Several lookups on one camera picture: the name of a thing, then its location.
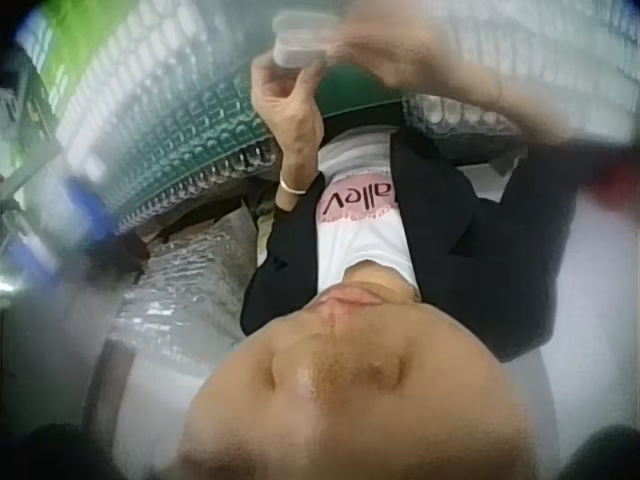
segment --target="plastic container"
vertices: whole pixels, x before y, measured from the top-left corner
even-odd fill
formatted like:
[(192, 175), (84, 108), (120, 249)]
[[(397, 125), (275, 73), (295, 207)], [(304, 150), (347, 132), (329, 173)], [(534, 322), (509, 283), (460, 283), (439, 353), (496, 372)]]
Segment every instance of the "plastic container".
[(324, 58), (338, 17), (318, 12), (285, 10), (273, 19), (273, 59), (282, 68), (304, 68)]

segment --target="black jacket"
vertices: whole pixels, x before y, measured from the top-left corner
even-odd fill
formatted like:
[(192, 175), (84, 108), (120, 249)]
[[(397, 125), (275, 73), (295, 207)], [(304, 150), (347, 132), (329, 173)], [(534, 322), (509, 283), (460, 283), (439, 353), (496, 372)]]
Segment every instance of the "black jacket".
[[(391, 139), (391, 173), (415, 276), (425, 303), (473, 332), (508, 361), (545, 343), (555, 283), (574, 213), (576, 185), (555, 171), (552, 150), (530, 148), (495, 203), (409, 130)], [(274, 225), (268, 256), (247, 288), (240, 323), (250, 335), (317, 294), (318, 175)]]

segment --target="lips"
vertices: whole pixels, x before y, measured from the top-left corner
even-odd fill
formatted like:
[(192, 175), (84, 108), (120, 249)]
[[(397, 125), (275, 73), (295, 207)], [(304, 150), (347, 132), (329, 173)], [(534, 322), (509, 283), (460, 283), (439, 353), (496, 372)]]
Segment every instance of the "lips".
[(309, 304), (309, 307), (324, 305), (328, 302), (337, 302), (354, 307), (367, 307), (382, 305), (384, 299), (364, 287), (337, 285), (322, 292), (322, 294)]

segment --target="silver bracelet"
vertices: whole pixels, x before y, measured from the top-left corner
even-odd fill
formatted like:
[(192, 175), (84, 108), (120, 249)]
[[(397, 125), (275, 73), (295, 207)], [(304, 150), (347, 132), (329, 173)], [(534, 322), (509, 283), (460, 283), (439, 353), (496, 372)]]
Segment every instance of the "silver bracelet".
[(280, 186), (282, 187), (282, 189), (285, 192), (290, 193), (292, 195), (302, 196), (302, 195), (305, 195), (307, 193), (306, 190), (294, 190), (293, 188), (290, 188), (286, 183), (284, 183), (284, 179), (282, 178), (282, 174), (280, 174)]

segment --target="wrist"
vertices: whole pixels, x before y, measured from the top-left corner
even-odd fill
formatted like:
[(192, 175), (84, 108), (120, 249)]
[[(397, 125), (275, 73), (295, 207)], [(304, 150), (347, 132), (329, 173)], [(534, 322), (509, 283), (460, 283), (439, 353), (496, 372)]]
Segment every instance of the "wrist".
[(463, 64), (457, 68), (460, 78), (459, 100), (484, 110), (495, 111), (502, 96), (499, 74), (480, 65)]
[(282, 159), (280, 177), (293, 190), (306, 191), (318, 175), (318, 156), (313, 158), (290, 157)]

